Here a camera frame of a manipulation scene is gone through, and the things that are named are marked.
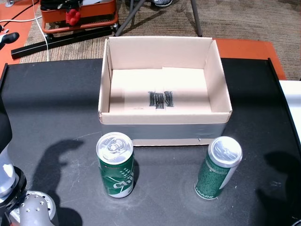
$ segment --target open cardboard box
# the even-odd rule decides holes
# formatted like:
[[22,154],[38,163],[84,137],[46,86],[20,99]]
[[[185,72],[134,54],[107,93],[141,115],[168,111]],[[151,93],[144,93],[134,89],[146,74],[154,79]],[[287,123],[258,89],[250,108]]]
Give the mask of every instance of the open cardboard box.
[[99,96],[103,134],[134,145],[206,145],[231,103],[216,42],[199,37],[110,37]]

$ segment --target black marker drawing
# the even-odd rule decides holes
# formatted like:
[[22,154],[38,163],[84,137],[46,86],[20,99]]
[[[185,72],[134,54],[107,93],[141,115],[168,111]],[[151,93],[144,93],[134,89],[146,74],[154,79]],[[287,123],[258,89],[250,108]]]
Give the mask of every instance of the black marker drawing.
[[172,91],[165,91],[165,103],[167,107],[173,107],[174,106],[174,100],[173,100],[173,93]]
[[156,109],[164,109],[163,93],[156,93]]
[[149,92],[150,106],[156,106],[156,109],[164,109],[164,102],[167,107],[174,107],[174,98],[172,91],[165,91],[163,93]]
[[155,103],[155,96],[156,96],[156,93],[155,92],[149,92],[150,94],[150,106],[155,106],[156,103]]

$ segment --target green can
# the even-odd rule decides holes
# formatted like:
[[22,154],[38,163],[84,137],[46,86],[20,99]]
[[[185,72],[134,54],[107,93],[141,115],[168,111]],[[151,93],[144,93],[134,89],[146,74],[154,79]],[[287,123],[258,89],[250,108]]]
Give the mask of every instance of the green can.
[[131,139],[123,133],[107,133],[97,142],[96,153],[106,193],[114,198],[129,195],[134,184],[134,151]]
[[239,143],[231,137],[218,137],[208,147],[206,158],[195,185],[197,194],[204,199],[215,199],[229,182],[242,160]]

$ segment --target table surface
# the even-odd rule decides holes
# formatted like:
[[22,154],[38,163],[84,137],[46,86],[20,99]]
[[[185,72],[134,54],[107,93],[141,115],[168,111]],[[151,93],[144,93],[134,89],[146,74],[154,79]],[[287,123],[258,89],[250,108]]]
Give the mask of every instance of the table surface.
[[267,60],[222,59],[233,108],[224,135],[244,156],[212,201],[194,191],[207,146],[136,147],[133,192],[104,193],[95,152],[101,63],[11,65],[3,86],[8,152],[27,187],[55,200],[61,226],[286,226],[301,218],[300,143]]

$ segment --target can lid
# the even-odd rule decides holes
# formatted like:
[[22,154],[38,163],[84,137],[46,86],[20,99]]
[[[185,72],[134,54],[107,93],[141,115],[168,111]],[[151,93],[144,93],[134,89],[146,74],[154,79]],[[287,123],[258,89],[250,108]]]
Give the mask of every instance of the can lid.
[[208,147],[210,159],[218,166],[232,168],[243,158],[239,143],[231,137],[218,137]]
[[131,139],[118,132],[107,133],[97,142],[96,153],[103,162],[118,165],[128,160],[133,153]]

